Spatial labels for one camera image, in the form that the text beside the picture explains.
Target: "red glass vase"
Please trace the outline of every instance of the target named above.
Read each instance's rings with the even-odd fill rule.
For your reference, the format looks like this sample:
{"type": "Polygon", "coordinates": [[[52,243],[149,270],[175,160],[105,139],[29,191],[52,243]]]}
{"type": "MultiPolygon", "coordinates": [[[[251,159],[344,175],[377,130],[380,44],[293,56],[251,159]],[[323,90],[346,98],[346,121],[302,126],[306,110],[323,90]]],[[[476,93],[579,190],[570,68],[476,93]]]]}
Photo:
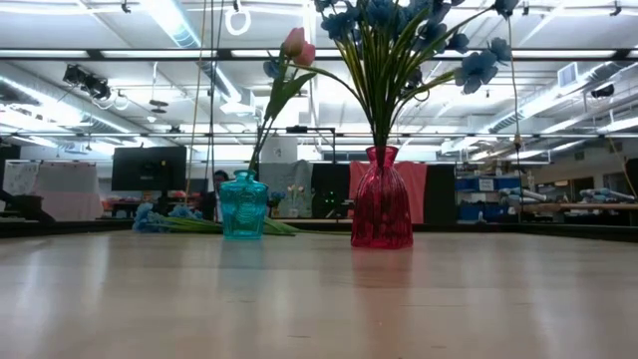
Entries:
{"type": "Polygon", "coordinates": [[[412,246],[408,192],[393,167],[399,149],[372,147],[366,152],[370,167],[357,189],[350,242],[352,246],[371,248],[412,246]]]}

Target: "black screen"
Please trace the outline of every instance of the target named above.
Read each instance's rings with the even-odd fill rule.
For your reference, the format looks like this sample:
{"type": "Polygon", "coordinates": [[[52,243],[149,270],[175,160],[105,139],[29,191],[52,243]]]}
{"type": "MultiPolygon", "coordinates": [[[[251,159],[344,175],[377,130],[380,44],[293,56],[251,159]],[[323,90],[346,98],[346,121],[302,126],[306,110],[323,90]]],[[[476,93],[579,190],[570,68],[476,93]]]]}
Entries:
{"type": "Polygon", "coordinates": [[[186,148],[116,149],[111,190],[184,190],[186,148]]]}

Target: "table surface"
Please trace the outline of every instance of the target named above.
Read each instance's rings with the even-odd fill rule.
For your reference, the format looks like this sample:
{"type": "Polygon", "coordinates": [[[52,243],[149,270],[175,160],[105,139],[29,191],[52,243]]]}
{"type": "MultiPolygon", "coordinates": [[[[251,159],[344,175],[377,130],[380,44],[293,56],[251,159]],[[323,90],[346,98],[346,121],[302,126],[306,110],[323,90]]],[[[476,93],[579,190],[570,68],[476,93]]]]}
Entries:
{"type": "Polygon", "coordinates": [[[0,242],[0,358],[635,358],[638,246],[416,234],[0,242]]]}

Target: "vase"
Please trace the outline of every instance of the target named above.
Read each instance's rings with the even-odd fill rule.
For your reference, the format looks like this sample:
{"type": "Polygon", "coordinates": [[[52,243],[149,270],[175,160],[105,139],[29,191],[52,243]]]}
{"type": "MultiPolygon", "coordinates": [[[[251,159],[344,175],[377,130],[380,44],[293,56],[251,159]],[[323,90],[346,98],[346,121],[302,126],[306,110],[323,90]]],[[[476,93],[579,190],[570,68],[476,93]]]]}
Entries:
{"type": "Polygon", "coordinates": [[[225,239],[261,239],[268,203],[268,186],[255,180],[255,171],[235,171],[235,180],[219,191],[225,239]]]}
{"type": "Polygon", "coordinates": [[[399,149],[366,150],[370,167],[361,178],[352,223],[355,247],[397,249],[412,246],[412,220],[406,185],[393,164],[399,149]]]}

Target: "wall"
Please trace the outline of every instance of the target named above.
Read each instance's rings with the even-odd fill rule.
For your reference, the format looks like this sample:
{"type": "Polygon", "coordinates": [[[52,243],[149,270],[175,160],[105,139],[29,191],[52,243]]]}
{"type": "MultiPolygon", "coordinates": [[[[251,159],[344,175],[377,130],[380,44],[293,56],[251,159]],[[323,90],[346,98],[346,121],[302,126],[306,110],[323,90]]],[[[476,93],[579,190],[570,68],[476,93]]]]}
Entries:
{"type": "Polygon", "coordinates": [[[624,159],[638,158],[638,140],[626,140],[622,142],[623,150],[618,155],[609,153],[607,147],[609,140],[596,142],[594,145],[585,144],[584,148],[577,151],[585,152],[583,161],[574,159],[575,151],[568,151],[558,158],[552,159],[553,165],[534,170],[536,183],[547,183],[557,180],[573,180],[594,177],[594,186],[603,187],[603,176],[622,172],[624,159]]]}

